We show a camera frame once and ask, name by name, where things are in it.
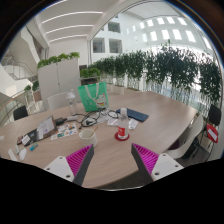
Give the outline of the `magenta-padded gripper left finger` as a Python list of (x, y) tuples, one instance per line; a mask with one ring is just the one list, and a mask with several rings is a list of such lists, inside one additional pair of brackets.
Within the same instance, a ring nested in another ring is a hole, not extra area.
[(81, 186), (93, 155), (94, 146), (90, 144), (67, 157), (58, 156), (44, 170)]

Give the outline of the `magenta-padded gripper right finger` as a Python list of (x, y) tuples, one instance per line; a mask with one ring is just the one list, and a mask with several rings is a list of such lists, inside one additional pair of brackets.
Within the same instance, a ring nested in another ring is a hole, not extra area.
[(131, 144), (131, 153), (145, 185), (183, 169), (167, 153), (157, 154), (136, 143)]

